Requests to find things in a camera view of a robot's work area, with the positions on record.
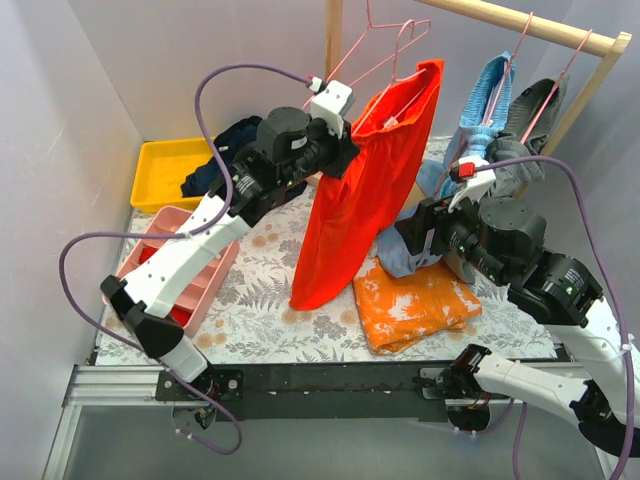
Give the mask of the bright orange-red shorts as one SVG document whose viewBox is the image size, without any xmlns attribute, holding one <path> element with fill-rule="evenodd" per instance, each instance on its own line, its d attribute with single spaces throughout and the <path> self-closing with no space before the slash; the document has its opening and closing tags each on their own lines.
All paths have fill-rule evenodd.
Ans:
<svg viewBox="0 0 640 480">
<path fill-rule="evenodd" d="M 292 282 L 290 305 L 315 310 L 355 277 L 376 236 L 401 211 L 430 135 L 445 63 L 426 60 L 415 75 L 375 95 L 352 129 L 360 152 L 344 176 L 322 176 Z"/>
</svg>

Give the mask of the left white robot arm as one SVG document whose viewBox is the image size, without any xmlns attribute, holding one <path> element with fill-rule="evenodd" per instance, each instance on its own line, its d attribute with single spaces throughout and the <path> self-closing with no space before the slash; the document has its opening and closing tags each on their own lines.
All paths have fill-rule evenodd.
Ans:
<svg viewBox="0 0 640 480">
<path fill-rule="evenodd" d="M 359 152 L 350 129 L 338 108 L 272 110 L 255 140 L 237 152 L 231 178 L 211 184 L 178 238 L 124 277 L 102 281 L 102 294 L 119 320 L 148 357 L 178 376 L 188 398 L 200 400 L 211 392 L 212 368 L 172 318 L 175 301 L 214 258 L 284 204 L 288 190 L 317 172 L 343 174 Z"/>
</svg>

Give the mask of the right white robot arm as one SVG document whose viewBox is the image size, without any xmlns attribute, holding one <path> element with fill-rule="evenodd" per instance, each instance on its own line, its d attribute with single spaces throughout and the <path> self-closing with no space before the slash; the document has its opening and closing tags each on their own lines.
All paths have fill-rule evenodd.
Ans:
<svg viewBox="0 0 640 480">
<path fill-rule="evenodd" d="M 470 344 L 422 386 L 451 397 L 480 393 L 515 397 L 576 427 L 594 446 L 615 456 L 639 455 L 639 423 L 627 420 L 624 348 L 603 289 L 580 261 L 544 246 L 546 221 L 524 202 L 424 200 L 395 227 L 410 253 L 425 244 L 451 253 L 507 289 L 507 299 L 558 337 L 588 372 L 586 379 L 556 376 Z"/>
</svg>

